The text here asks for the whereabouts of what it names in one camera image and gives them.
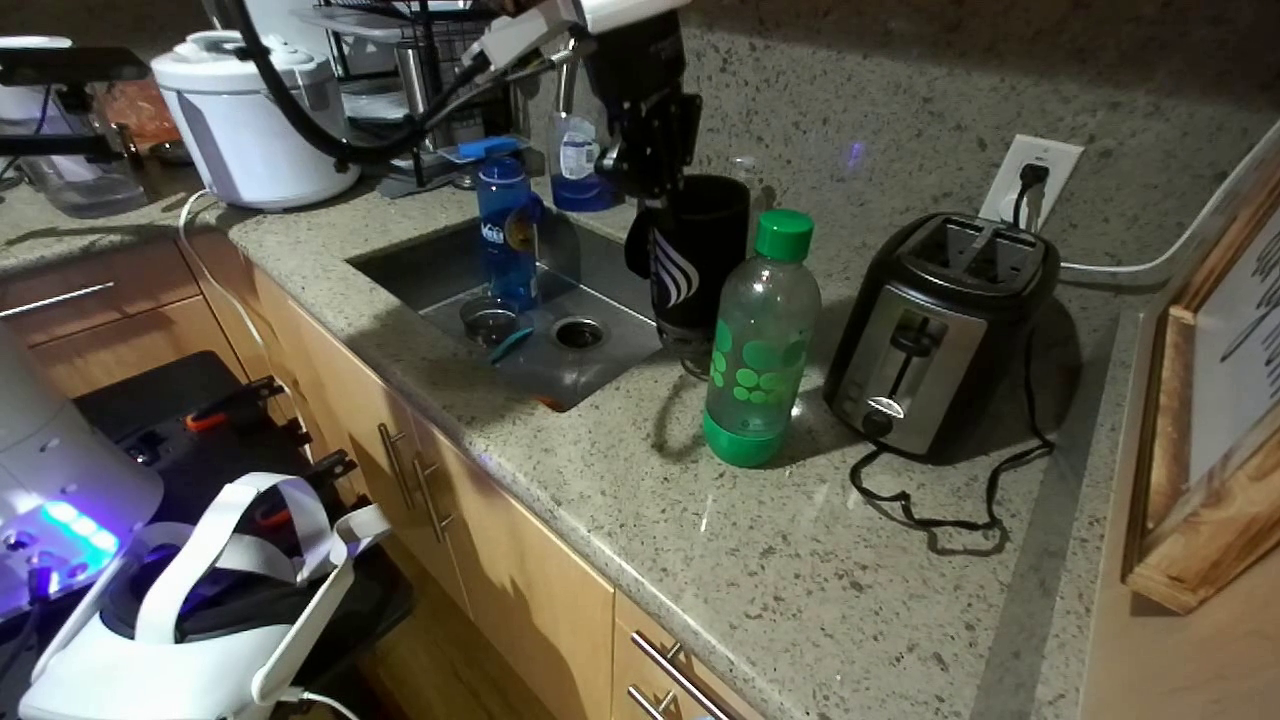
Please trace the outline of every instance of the electrical outlet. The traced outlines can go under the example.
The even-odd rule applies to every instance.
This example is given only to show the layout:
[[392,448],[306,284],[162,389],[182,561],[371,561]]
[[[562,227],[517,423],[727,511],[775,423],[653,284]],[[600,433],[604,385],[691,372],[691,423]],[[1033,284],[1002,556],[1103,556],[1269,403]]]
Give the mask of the electrical outlet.
[[1052,213],[1055,197],[1064,190],[1079,152],[1085,152],[1085,144],[1061,144],[1061,141],[1045,141],[1045,136],[1014,136],[982,215],[1009,225],[1015,190],[1023,188],[1023,179],[1019,179],[1023,162],[1045,162],[1050,179],[1041,190],[1033,190],[1023,198],[1023,215],[1019,215],[1019,227],[1037,230],[1045,225],[1045,215]]

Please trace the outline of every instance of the granite countertop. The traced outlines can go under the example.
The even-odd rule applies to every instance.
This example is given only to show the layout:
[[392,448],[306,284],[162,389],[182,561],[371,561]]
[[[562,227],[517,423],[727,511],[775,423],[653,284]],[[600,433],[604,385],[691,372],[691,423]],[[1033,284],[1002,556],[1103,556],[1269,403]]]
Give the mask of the granite countertop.
[[[1050,463],[1002,489],[1005,556],[934,556],[923,534],[876,517],[852,489],[863,452],[824,415],[807,372],[800,435],[786,469],[740,470],[701,448],[701,385],[653,359],[572,410],[548,410],[459,359],[349,255],[471,215],[471,197],[386,198],[352,190],[308,213],[220,213],[220,225],[329,331],[459,440],[600,576],[670,623],[768,715],[1076,715],[1089,654],[1100,518],[1113,489],[1096,415],[1123,403],[1134,366],[1108,354]],[[178,198],[114,227],[172,227]],[[38,190],[0,204],[0,280],[144,230],[87,230]],[[621,235],[628,213],[587,225]],[[922,511],[982,517],[972,463],[880,459],[876,489],[913,489]]]

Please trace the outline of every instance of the green bottle cap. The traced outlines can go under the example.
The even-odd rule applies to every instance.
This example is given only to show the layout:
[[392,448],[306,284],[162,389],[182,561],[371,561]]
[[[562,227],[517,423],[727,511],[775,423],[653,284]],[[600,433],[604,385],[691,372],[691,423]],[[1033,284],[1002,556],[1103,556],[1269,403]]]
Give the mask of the green bottle cap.
[[755,252],[773,262],[805,262],[814,240],[814,215],[768,208],[761,213]]
[[740,435],[704,415],[704,440],[708,448],[737,469],[766,469],[786,452],[786,435]]

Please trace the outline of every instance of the sink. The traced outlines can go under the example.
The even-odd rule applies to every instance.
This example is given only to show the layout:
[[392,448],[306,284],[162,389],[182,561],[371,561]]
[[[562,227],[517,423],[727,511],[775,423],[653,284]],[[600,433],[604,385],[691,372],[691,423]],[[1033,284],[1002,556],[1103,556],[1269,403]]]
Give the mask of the sink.
[[540,302],[525,314],[490,300],[480,220],[355,255],[352,268],[557,410],[662,352],[648,284],[626,268],[626,249],[563,215],[540,225]]

